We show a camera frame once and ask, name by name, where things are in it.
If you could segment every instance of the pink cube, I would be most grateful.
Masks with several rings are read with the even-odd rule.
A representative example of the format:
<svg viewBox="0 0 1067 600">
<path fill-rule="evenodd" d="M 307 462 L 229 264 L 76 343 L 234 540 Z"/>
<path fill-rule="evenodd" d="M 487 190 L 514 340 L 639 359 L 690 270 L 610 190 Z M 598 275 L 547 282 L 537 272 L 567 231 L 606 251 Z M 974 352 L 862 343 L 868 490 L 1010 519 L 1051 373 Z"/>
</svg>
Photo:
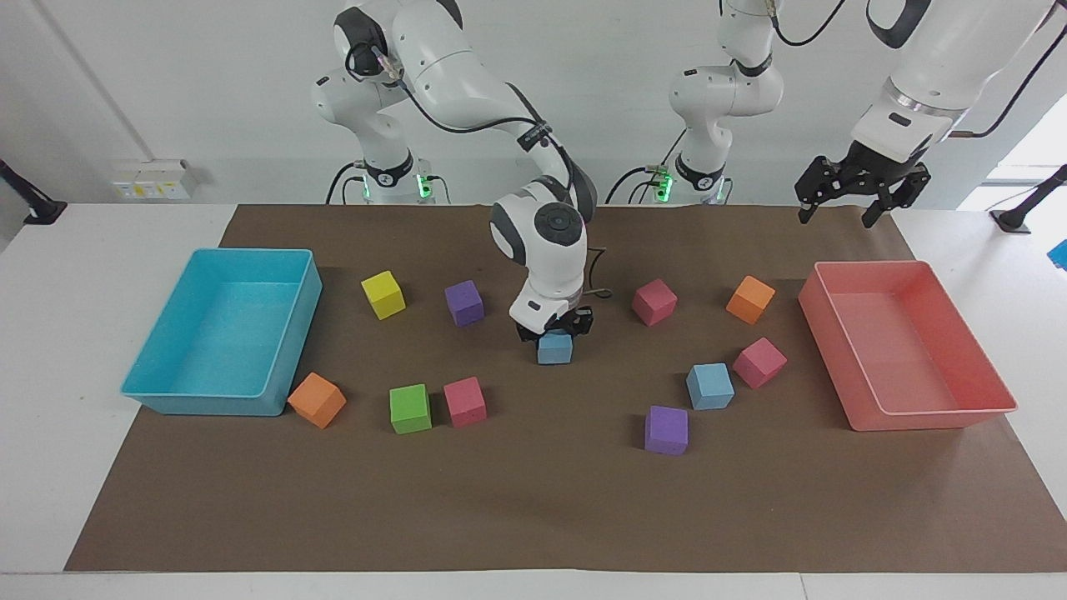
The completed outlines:
<svg viewBox="0 0 1067 600">
<path fill-rule="evenodd" d="M 485 398 L 477 377 L 445 385 L 445 401 L 452 415 L 452 427 L 465 427 L 485 421 Z"/>
<path fill-rule="evenodd" d="M 781 373 L 786 362 L 785 354 L 763 337 L 740 353 L 734 362 L 734 372 L 757 390 Z"/>
<path fill-rule="evenodd" d="M 674 313 L 678 296 L 667 287 L 664 280 L 657 279 L 637 290 L 633 306 L 644 325 L 652 327 Z"/>
</svg>

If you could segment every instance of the green cube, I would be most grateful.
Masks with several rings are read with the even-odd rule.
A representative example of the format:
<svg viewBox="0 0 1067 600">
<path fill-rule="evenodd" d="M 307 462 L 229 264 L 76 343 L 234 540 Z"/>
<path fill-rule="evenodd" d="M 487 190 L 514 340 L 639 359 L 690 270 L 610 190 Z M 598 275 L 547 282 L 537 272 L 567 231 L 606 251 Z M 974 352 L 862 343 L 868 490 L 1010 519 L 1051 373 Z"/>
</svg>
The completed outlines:
<svg viewBox="0 0 1067 600">
<path fill-rule="evenodd" d="M 389 417 L 397 433 L 432 429 L 430 397 L 426 393 L 426 385 L 419 383 L 389 390 Z"/>
</svg>

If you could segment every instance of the teal plastic tray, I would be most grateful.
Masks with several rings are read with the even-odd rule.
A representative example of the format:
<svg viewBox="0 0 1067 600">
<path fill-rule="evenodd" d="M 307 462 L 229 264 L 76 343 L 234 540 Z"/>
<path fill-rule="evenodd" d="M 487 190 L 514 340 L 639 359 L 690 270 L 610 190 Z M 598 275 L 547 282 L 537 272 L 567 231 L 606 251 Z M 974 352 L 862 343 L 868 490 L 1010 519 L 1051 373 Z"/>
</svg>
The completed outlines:
<svg viewBox="0 0 1067 600">
<path fill-rule="evenodd" d="M 321 291 L 308 250 L 195 251 L 123 395 L 163 414 L 281 414 Z"/>
</svg>

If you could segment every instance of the green light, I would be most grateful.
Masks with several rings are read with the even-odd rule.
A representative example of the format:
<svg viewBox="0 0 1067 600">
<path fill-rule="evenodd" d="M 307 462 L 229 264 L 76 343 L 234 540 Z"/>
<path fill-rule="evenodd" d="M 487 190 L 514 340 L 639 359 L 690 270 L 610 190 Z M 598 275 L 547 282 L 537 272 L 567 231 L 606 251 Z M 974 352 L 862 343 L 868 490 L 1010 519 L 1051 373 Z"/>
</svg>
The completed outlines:
<svg viewBox="0 0 1067 600">
<path fill-rule="evenodd" d="M 427 183 L 426 177 L 423 175 L 416 175 L 418 177 L 418 192 L 423 198 L 430 198 L 433 195 L 433 188 Z"/>
<path fill-rule="evenodd" d="M 668 174 L 664 174 L 664 178 L 659 181 L 659 189 L 656 190 L 656 200 L 659 202 L 668 202 L 670 200 L 670 190 L 674 187 L 674 178 Z"/>
</svg>

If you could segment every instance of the purple cube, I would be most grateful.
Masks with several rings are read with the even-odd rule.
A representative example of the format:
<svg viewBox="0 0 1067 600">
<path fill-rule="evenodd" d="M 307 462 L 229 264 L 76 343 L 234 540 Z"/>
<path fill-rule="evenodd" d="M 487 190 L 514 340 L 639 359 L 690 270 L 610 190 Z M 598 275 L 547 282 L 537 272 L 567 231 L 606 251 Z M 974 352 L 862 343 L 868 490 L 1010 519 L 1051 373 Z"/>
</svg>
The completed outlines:
<svg viewBox="0 0 1067 600">
<path fill-rule="evenodd" d="M 456 284 L 445 290 L 448 312 L 452 314 L 456 327 L 466 327 L 485 318 L 485 307 L 473 281 Z"/>
<path fill-rule="evenodd" d="M 689 413 L 679 408 L 652 407 L 644 420 L 644 449 L 680 456 L 689 445 Z"/>
</svg>

